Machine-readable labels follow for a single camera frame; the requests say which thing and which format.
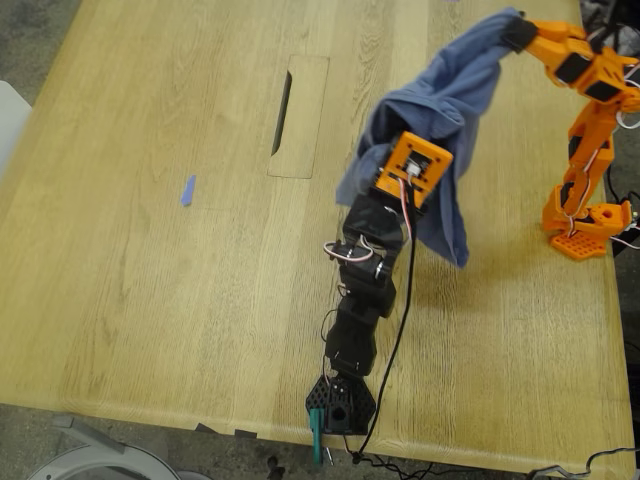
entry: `blue object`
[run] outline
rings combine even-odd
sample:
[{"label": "blue object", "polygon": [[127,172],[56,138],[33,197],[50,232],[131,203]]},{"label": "blue object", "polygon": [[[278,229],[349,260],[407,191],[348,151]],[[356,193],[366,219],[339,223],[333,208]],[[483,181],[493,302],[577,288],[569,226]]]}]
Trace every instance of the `blue object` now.
[{"label": "blue object", "polygon": [[191,199],[193,198],[193,189],[196,187],[196,176],[191,175],[189,180],[187,180],[187,184],[184,187],[184,192],[182,192],[182,197],[180,197],[180,203],[182,203],[183,207],[187,207],[191,205]]},{"label": "blue object", "polygon": [[511,51],[500,37],[518,15],[506,8],[482,20],[443,48],[413,82],[382,98],[338,186],[338,203],[351,205],[358,194],[367,192],[396,135],[408,130],[435,141],[453,154],[453,163],[429,197],[429,210],[418,222],[417,236],[458,267],[467,263],[457,181],[471,162],[480,115],[489,107],[500,76],[499,61]]},{"label": "blue object", "polygon": [[312,408],[309,412],[309,424],[313,432],[313,463],[322,464],[322,431],[324,426],[324,408]]}]

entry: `green clamp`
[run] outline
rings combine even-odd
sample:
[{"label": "green clamp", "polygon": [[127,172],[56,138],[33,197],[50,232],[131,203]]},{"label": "green clamp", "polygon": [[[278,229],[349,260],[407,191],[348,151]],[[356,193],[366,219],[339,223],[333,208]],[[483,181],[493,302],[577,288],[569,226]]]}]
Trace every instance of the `green clamp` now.
[{"label": "green clamp", "polygon": [[313,463],[322,465],[322,432],[324,430],[324,408],[312,408],[309,423],[313,432]]}]

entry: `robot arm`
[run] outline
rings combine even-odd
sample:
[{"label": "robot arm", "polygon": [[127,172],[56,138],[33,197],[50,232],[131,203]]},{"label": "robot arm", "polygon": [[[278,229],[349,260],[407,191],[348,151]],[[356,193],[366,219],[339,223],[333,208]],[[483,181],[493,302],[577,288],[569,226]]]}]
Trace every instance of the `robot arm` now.
[{"label": "robot arm", "polygon": [[623,113],[640,111],[640,71],[634,58],[592,48],[584,30],[564,22],[516,18],[504,40],[545,65],[547,76],[589,99],[569,129],[569,168],[544,207],[542,227],[559,232],[551,245],[574,259],[604,255],[609,238],[632,222],[631,204],[587,203],[613,161],[613,131]]}]

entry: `wooden table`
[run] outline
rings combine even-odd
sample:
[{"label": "wooden table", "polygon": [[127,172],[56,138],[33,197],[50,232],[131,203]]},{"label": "wooden table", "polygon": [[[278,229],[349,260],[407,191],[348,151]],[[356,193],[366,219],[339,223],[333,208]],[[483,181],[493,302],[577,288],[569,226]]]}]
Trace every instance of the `wooden table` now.
[{"label": "wooden table", "polygon": [[[310,443],[337,302],[321,243],[358,134],[508,3],[579,21],[569,0],[85,0],[0,187],[0,401]],[[578,471],[633,444],[611,258],[575,263],[539,228],[584,100],[526,54],[503,66],[460,186],[471,259],[418,249],[369,451]],[[373,392],[399,310],[377,330]],[[595,468],[630,478],[633,459]]]}]

